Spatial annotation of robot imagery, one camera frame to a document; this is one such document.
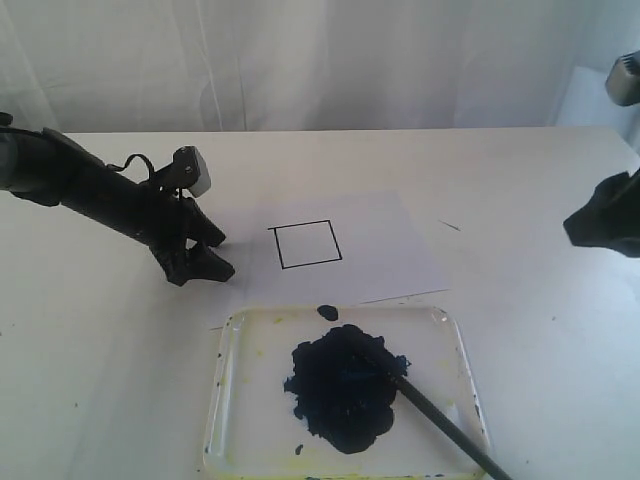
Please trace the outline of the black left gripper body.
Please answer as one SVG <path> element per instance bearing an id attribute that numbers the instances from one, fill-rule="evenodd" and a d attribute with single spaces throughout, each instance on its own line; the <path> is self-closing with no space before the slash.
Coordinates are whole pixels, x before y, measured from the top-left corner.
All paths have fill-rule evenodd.
<path id="1" fill-rule="evenodd" d="M 187 247 L 191 220 L 188 201 L 163 193 L 150 182 L 141 187 L 142 213 L 135 237 L 149 248 L 169 283 L 184 285 L 193 278 Z"/>

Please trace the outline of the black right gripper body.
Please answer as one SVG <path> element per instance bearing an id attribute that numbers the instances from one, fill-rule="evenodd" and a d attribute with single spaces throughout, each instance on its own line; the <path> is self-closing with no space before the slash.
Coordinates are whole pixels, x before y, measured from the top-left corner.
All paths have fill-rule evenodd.
<path id="1" fill-rule="evenodd" d="M 610 176 L 589 201 L 563 222 L 573 246 L 604 248 L 639 257 L 639 171 Z"/>

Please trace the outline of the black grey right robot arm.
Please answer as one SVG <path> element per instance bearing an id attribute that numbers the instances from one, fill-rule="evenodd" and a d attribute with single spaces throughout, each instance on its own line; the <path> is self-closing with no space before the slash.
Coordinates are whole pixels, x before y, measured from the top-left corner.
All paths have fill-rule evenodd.
<path id="1" fill-rule="evenodd" d="M 618 57 L 605 82 L 614 104 L 639 103 L 639 53 Z M 621 172 L 601 181 L 589 201 L 563 222 L 572 245 L 639 256 L 639 174 Z"/>

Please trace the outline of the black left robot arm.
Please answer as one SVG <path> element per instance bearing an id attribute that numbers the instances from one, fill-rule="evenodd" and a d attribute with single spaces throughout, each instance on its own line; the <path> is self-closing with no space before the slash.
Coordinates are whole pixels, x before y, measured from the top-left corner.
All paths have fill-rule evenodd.
<path id="1" fill-rule="evenodd" d="M 55 130 L 15 128 L 1 115 L 1 188 L 17 198 L 62 205 L 147 246 L 168 282 L 226 282 L 234 267 L 215 253 L 226 239 L 199 208 L 197 197 L 211 187 L 207 166 L 194 146 L 177 149 L 171 162 L 135 183 L 124 167 L 106 164 Z"/>

